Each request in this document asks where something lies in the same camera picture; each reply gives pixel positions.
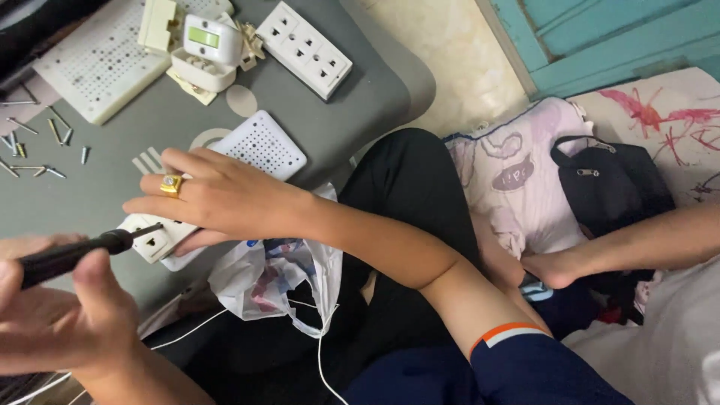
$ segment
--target floor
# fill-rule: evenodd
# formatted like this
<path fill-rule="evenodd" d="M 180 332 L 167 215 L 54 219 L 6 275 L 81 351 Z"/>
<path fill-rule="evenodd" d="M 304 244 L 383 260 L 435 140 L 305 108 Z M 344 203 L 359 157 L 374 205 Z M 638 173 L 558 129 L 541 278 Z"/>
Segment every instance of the floor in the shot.
<path fill-rule="evenodd" d="M 437 136 L 476 128 L 528 103 L 475 0 L 359 0 L 437 81 L 431 108 L 406 126 Z"/>

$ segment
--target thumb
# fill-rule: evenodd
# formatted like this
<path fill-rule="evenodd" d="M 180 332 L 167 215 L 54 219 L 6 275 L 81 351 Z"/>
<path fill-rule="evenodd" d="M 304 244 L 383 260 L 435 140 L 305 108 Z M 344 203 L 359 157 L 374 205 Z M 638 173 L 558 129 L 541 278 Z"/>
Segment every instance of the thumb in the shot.
<path fill-rule="evenodd" d="M 180 244 L 175 247 L 174 254 L 177 257 L 182 257 L 194 251 L 195 249 L 219 244 L 220 242 L 229 241 L 231 239 L 232 238 L 222 232 L 203 229 L 199 232 L 193 233 L 192 235 L 188 236 L 187 239 L 180 242 Z"/>
<path fill-rule="evenodd" d="M 92 321 L 113 319 L 123 311 L 127 295 L 110 268 L 110 255 L 95 249 L 80 260 L 73 271 L 75 293 Z"/>
<path fill-rule="evenodd" d="M 0 262 L 0 313 L 7 308 L 12 298 L 20 292 L 22 266 L 15 260 Z"/>

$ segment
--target black screwdriver handle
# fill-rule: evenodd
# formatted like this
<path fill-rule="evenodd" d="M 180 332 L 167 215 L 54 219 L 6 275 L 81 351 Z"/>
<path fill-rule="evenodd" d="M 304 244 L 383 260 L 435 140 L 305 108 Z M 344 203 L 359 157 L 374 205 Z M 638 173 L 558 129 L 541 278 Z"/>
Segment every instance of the black screwdriver handle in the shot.
<path fill-rule="evenodd" d="M 42 282 L 71 272 L 80 259 L 94 249 L 104 248 L 110 254 L 125 252 L 132 247 L 132 234 L 125 229 L 114 229 L 102 235 L 74 244 L 56 246 L 18 259 L 25 275 L 22 289 L 34 287 Z"/>

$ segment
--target gray table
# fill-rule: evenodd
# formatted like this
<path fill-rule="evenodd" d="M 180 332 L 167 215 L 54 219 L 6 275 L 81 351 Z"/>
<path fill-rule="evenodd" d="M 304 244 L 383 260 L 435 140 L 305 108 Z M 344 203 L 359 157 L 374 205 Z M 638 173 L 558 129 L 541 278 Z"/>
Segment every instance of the gray table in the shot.
<path fill-rule="evenodd" d="M 286 2 L 354 62 L 352 72 L 327 104 L 272 57 L 238 74 L 236 82 L 256 95 L 259 108 L 267 110 L 305 152 L 308 165 L 291 182 L 310 188 L 326 181 L 365 143 L 425 112 L 435 96 L 435 81 L 427 67 L 371 21 L 355 0 Z M 239 18 L 259 25 L 275 4 L 242 0 Z M 28 159 L 12 158 L 6 148 L 0 148 L 0 156 L 13 164 L 49 164 L 68 178 L 44 174 L 35 179 L 25 171 L 15 179 L 0 172 L 3 238 L 68 231 L 94 236 L 111 229 L 125 217 L 121 204 L 141 194 L 141 173 L 131 163 L 133 158 L 150 147 L 158 152 L 167 147 L 188 149 L 201 132 L 233 129 L 244 120 L 230 110 L 224 94 L 203 107 L 164 75 L 101 127 L 88 124 L 64 100 L 55 108 L 75 128 L 70 148 L 53 140 L 45 113 L 29 122 L 40 136 L 18 132 Z M 92 150 L 82 166 L 85 145 Z M 135 252 L 114 257 L 112 265 L 145 317 L 203 277 L 228 249 L 208 249 L 177 273 L 159 263 L 147 264 Z M 71 280 L 65 276 L 49 285 L 70 289 Z"/>

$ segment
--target black cloth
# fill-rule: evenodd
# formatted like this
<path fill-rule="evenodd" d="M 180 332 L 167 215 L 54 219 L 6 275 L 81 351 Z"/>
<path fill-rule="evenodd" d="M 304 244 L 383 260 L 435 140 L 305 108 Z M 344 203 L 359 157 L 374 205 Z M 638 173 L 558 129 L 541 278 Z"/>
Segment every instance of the black cloth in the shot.
<path fill-rule="evenodd" d="M 427 231 L 482 269 L 455 166 L 432 133 L 404 129 L 378 141 L 338 200 Z M 323 371 L 337 391 L 387 353 L 452 343 L 442 320 L 422 295 L 383 274 L 377 277 L 370 305 L 365 304 L 359 291 L 371 271 L 368 264 L 344 255 L 339 307 L 323 337 Z M 312 303 L 309 288 L 298 288 L 289 297 Z M 298 306 L 298 316 L 321 327 L 314 308 Z M 166 342 L 207 317 L 175 326 L 172 333 L 156 333 L 145 343 L 152 347 Z M 318 341 L 296 330 L 289 317 L 244 322 L 225 313 L 203 328 L 213 323 L 197 339 L 190 335 L 184 339 L 188 342 L 180 341 L 162 353 L 171 361 L 179 359 L 179 366 L 219 404 L 332 401 L 318 372 Z"/>

